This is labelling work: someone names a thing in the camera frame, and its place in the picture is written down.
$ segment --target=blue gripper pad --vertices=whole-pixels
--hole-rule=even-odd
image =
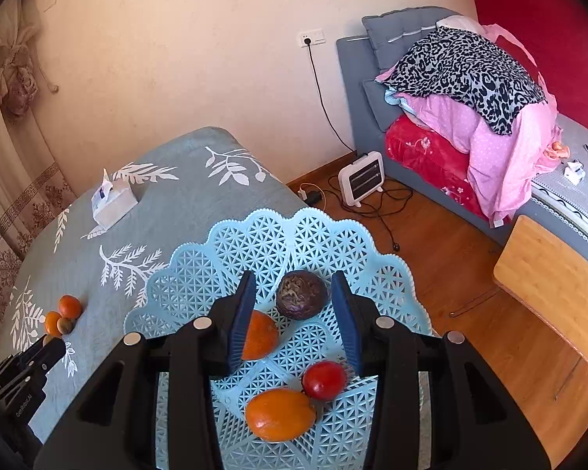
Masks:
[[[336,313],[337,325],[340,328],[344,353],[348,363],[353,366],[355,372],[361,376],[362,363],[362,340],[358,331],[358,324],[351,311],[352,297],[350,288],[344,272],[337,271],[331,276],[331,301]]]
[[[238,369],[242,363],[242,352],[246,342],[246,332],[251,322],[252,310],[255,305],[257,286],[255,276],[252,272],[246,271],[240,279],[240,285],[233,297],[238,298],[238,308],[229,330],[229,366],[232,371]]]

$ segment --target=small orange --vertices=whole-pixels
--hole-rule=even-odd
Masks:
[[[59,312],[63,318],[77,319],[83,312],[83,306],[79,299],[72,295],[64,295],[59,299]]]
[[[254,310],[248,325],[246,342],[242,351],[242,360],[264,358],[276,348],[279,342],[279,329],[267,314]]]
[[[311,428],[315,420],[311,400],[286,387],[262,392],[246,405],[248,427],[267,442],[294,440]]]
[[[60,318],[61,318],[61,315],[59,313],[57,313],[56,311],[47,312],[47,314],[45,315],[45,323],[44,323],[44,328],[45,328],[46,334],[50,334],[51,336],[54,336],[56,338],[61,337],[62,334],[61,334],[61,332],[59,332],[59,329],[57,328],[57,322],[59,321]]]

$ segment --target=white pillow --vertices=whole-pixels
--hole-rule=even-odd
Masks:
[[[482,37],[486,36],[486,30],[477,21],[465,15],[450,15],[436,23],[436,27],[446,26],[456,30],[466,30],[474,32]]]

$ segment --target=red blanket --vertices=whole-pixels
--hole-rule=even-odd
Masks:
[[[488,220],[466,178],[468,154],[456,150],[442,136],[402,115],[386,132],[386,152],[390,159],[418,173],[466,210]]]

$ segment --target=pink blanket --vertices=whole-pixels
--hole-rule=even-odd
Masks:
[[[495,42],[502,35],[524,49],[535,63],[523,45],[505,29],[497,25],[484,28],[487,39]],[[377,79],[383,81],[387,76],[389,74],[384,73]],[[483,117],[448,96],[395,95],[405,97],[417,117],[457,150],[470,153],[467,178],[491,225],[499,226],[506,216],[511,218],[531,197],[531,179],[553,171],[559,164],[558,159],[543,154],[551,143],[560,139],[562,130],[555,125],[555,97],[547,90],[542,76],[539,85],[546,101],[525,106],[514,119],[511,136],[495,134]]]

